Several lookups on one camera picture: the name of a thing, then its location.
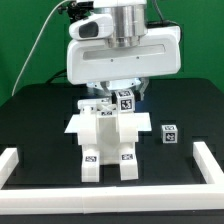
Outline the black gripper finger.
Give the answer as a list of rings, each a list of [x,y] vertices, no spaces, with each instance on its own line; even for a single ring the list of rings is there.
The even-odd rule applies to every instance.
[[[140,85],[137,88],[137,93],[138,93],[138,99],[139,100],[144,99],[144,92],[147,89],[148,84],[149,84],[149,79],[148,78],[141,78],[140,79]]]
[[[111,94],[110,90],[108,89],[107,84],[108,84],[108,82],[100,82],[100,85],[105,93],[105,96],[111,97],[112,94]]]

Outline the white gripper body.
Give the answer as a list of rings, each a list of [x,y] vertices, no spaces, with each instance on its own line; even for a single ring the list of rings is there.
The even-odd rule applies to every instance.
[[[70,25],[67,77],[73,85],[175,74],[181,67],[180,28],[145,30],[136,46],[110,47],[112,17],[94,14]]]

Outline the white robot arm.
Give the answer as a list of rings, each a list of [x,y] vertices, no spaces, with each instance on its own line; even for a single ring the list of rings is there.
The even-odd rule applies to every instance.
[[[146,0],[92,0],[90,15],[69,27],[67,77],[110,93],[146,87],[150,76],[175,74],[181,67],[177,26],[147,28]]]

